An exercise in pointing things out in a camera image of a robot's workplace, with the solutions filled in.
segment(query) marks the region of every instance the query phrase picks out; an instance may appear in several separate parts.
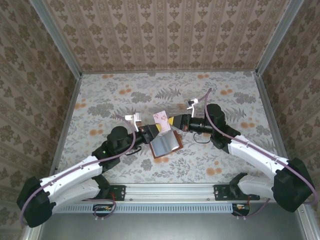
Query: table surface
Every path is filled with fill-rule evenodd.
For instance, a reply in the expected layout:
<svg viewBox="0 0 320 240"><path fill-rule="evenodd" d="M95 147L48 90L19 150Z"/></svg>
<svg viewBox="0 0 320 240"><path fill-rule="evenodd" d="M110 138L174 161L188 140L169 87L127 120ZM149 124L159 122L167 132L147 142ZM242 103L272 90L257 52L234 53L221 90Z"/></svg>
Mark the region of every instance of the table surface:
<svg viewBox="0 0 320 240"><path fill-rule="evenodd" d="M187 99L200 98L212 88L209 103L217 103L226 122L250 141L276 153L253 72L176 72L85 74L73 111L58 171L82 161L98 148L116 126L127 127L115 115L141 112L142 123L154 124L153 114L165 110L178 115ZM203 116L204 103L197 105ZM229 182L240 172L263 173L238 157L198 144L193 134L178 130L183 148L153 159L148 145L103 175L110 183ZM208 134L196 135L206 142Z"/></svg>

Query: black object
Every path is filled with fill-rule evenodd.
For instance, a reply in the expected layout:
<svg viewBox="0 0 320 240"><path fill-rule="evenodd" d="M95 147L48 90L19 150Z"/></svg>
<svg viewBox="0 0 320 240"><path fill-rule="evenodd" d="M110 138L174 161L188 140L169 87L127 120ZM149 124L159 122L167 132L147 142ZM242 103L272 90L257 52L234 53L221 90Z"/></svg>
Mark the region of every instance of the black object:
<svg viewBox="0 0 320 240"><path fill-rule="evenodd" d="M138 129L138 132L134 132L135 143L133 149L137 149L141 144L149 144L159 134L159 130L155 124L140 126ZM133 133L128 134L128 130L125 127L116 126L106 137L106 141L92 152L92 156L95 156L98 160L102 160L123 153L130 147L133 138ZM102 166L102 172L104 173L118 163L120 163L119 157L99 164Z"/></svg>
<svg viewBox="0 0 320 240"><path fill-rule="evenodd" d="M16 200L20 209L23 208L29 196L40 187L40 181L35 176L25 181ZM48 194L44 190L38 192L26 206L23 214L29 227L34 228L47 221L51 217L52 209L55 205L55 202L50 203Z"/></svg>
<svg viewBox="0 0 320 240"><path fill-rule="evenodd" d="M109 215L109 212L112 210L114 204L113 203L104 203L104 204L94 204L92 206L92 211L95 212L106 212L106 213L92 213L93 216L99 218L105 218Z"/></svg>
<svg viewBox="0 0 320 240"><path fill-rule="evenodd" d="M113 199L115 201L124 201L126 197L126 186L125 185L111 185L110 191L106 196L106 199Z"/></svg>
<svg viewBox="0 0 320 240"><path fill-rule="evenodd" d="M245 216L248 216L250 212L250 205L247 203L238 203L238 204L233 203L232 210L233 212L231 214L233 216L245 217Z"/></svg>
<svg viewBox="0 0 320 240"><path fill-rule="evenodd" d="M158 128L155 124L140 126L138 129L139 131L135 132L135 149L137 149L141 144L149 144L159 134ZM92 156L95 156L98 160L118 155L127 150L132 144L133 133L128 134L128 131L125 127L117 126L111 130L111 133L106 139L107 140L104 141L102 145L92 153ZM120 158L118 157L114 160L101 162L99 164L102 166L102 172L104 173L105 171L113 168L119 162ZM122 191L119 193L119 188L115 189L116 186L111 186L101 174L93 177L92 179L98 183L100 188L100 192L96 196L97 199L112 199L112 195L110 195L110 193L114 192L115 199L117 201L123 201L125 194L122 194ZM25 182L16 201L20 210L22 210L29 196L31 196L31 194L37 189L41 188L40 183L40 180L38 180L36 177L31 177ZM34 228L43 224L51 217L52 209L56 203L50 202L48 194L49 192L41 190L26 206L23 216L30 228Z"/></svg>
<svg viewBox="0 0 320 240"><path fill-rule="evenodd" d="M235 137L240 135L240 132L233 129L226 124L225 113L221 110L218 104L209 104L207 106L209 117L213 124L222 132ZM217 130L215 130L207 116L204 118L191 117L191 114L181 114L173 118L172 125L185 132L197 132L210 134L210 141L217 149L222 149L227 154L229 153L228 144L231 143L231 139L226 136L222 136Z"/></svg>
<svg viewBox="0 0 320 240"><path fill-rule="evenodd" d="M191 106L192 106L192 104L194 104L194 103L195 103L195 101L193 101L193 100L189 100L189 101L188 101L188 106L189 106L189 107L191 107Z"/></svg>
<svg viewBox="0 0 320 240"><path fill-rule="evenodd" d="M234 196L236 199L248 198L248 196L244 194L238 186L240 180L246 175L248 175L248 173L241 172L229 182L231 195Z"/></svg>
<svg viewBox="0 0 320 240"><path fill-rule="evenodd" d="M247 201L248 198L250 198L250 201L260 200L258 195L246 195L241 191L241 194L234 195L230 190L230 184L216 184L213 189L216 201Z"/></svg>
<svg viewBox="0 0 320 240"><path fill-rule="evenodd" d="M107 195L110 192L110 183L102 174L94 176L92 179L96 181L100 189L99 193L97 194L97 196L95 196L94 199L106 199Z"/></svg>
<svg viewBox="0 0 320 240"><path fill-rule="evenodd" d="M301 174L313 187L305 164L298 158L288 160L288 166ZM286 168L277 170L272 188L274 200L288 212L294 212L312 194L311 189Z"/></svg>

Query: purple cable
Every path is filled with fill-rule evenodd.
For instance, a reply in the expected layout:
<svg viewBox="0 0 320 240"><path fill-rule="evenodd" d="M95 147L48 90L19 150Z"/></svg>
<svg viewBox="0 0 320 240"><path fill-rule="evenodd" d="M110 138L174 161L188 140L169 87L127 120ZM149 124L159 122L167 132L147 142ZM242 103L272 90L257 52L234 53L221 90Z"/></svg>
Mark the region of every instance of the purple cable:
<svg viewBox="0 0 320 240"><path fill-rule="evenodd" d="M264 203L257 211L255 211L254 213L252 213L252 214L250 214L250 215L248 215L248 216L243 216L240 212L237 212L237 211L235 211L235 210L233 210L233 212L236 213L236 214L238 214L240 217L243 217L244 219L251 218L251 217L257 215L258 213L260 213L261 210L265 208L265 206L268 204L269 201L270 201L270 198L268 198L268 199L265 201L265 203Z"/></svg>
<svg viewBox="0 0 320 240"><path fill-rule="evenodd" d="M94 213L93 215L97 218L97 219L106 219L106 218L109 218L116 210L116 207L117 207L117 203L111 199L86 199L86 201L91 201L91 202L101 202L101 201L107 201L107 202L112 202L113 203L113 209L108 213L107 216L104 216L104 217L100 217L100 216L97 216L97 210L98 209L101 209L103 208L104 206L103 205L98 205L96 206L96 208L94 209Z"/></svg>
<svg viewBox="0 0 320 240"><path fill-rule="evenodd" d="M129 147L127 150L125 150L124 152L119 153L118 155L111 156L111 157L107 157L107 158L104 158L104 159L101 159L101 160L96 160L96 161L88 162L88 163L86 163L86 164L83 164L82 166L78 166L78 167L76 167L76 168L74 168L74 169L71 169L70 171L67 171L67 172L65 172L64 174L60 175L59 177L55 178L54 180L48 182L47 184L39 187L37 190L35 190L35 191L29 196L29 198L25 201L25 203L24 203L24 205L23 205L23 207L22 207L22 209L21 209L21 213L20 213L20 216L19 216L19 221L20 221L21 225L28 225L28 224L24 221L24 219L23 219L24 213L25 213L25 210L26 210L26 207L27 207L27 205L30 203L31 199L32 199L35 195L37 195L41 190L45 189L46 187L48 187L48 186L54 184L55 182L57 182L58 180L64 178L65 176L67 176L67 175L69 175L69 174L71 174L71 173L73 173L73 172L75 172L75 171L77 171L77 170L79 170L79 169L81 169L81 168L83 168L83 167L86 167L86 166L89 166L89 165L92 165L92 164L102 163L102 162L105 162L105 161L110 161L110 160L112 160L112 159L119 158L119 157L121 157L122 155L124 155L124 154L126 154L127 152L129 152L129 151L134 147L135 142L136 142L136 134L135 134L135 131L136 131L136 130L134 129L133 126L131 126L131 124L130 124L124 117L119 116L119 115L116 115L116 117L119 118L119 119L121 119L121 120L123 120L126 124L128 124L128 126L129 126L129 127L131 128L131 130L132 130L133 139L132 139L132 143L131 143L130 147Z"/></svg>
<svg viewBox="0 0 320 240"><path fill-rule="evenodd" d="M283 163L283 162L281 162L281 161L277 161L277 158L276 158L276 157L274 157L274 156L272 156L272 155L270 155L270 154L268 154L268 153L265 153L264 151L262 151L262 150L260 150L259 148L251 145L250 143L247 144L247 142L245 142L245 141L242 141L242 140L240 140L240 139L234 138L234 137L232 137L232 136L224 133L223 131L221 131L219 128L217 128L217 127L214 125L214 123L213 123L212 120L210 119L210 116L209 116L209 113L208 113L208 108L207 108L208 96L209 96L209 93L210 93L211 91L212 91L212 88L210 87L209 90L208 90L208 92L206 93L206 95L203 96L203 97L201 97L200 100L198 100L198 101L200 102L200 101L204 98L204 111L205 111L205 114L206 114L207 119L208 119L209 123L211 124L211 126L212 126L218 133L222 134L223 136L225 136L225 137L227 137L227 138L229 138L229 139L231 139L231 140L235 140L235 141L237 141L237 142L239 142L239 143L241 143L241 144L244 144L244 145L246 145L246 146L248 146L248 147L256 150L258 153L266 156L267 158L275 161L276 163L282 165L283 167L285 167L286 169L288 169L289 171L291 171L291 172L292 172L293 174L295 174L298 178L300 178L300 179L311 189L311 191L312 191L312 193L313 193L314 199L313 199L312 201L306 201L306 202L304 202L304 204L308 204L308 205L317 204L318 201L319 201L319 197L318 197L318 194L317 194L317 192L316 192L316 189L315 189L315 188L311 185L311 183L308 182L308 180L305 179L301 174L299 174L297 171L295 171L294 169L292 169L291 167L289 167L289 166L286 165L285 163Z"/></svg>

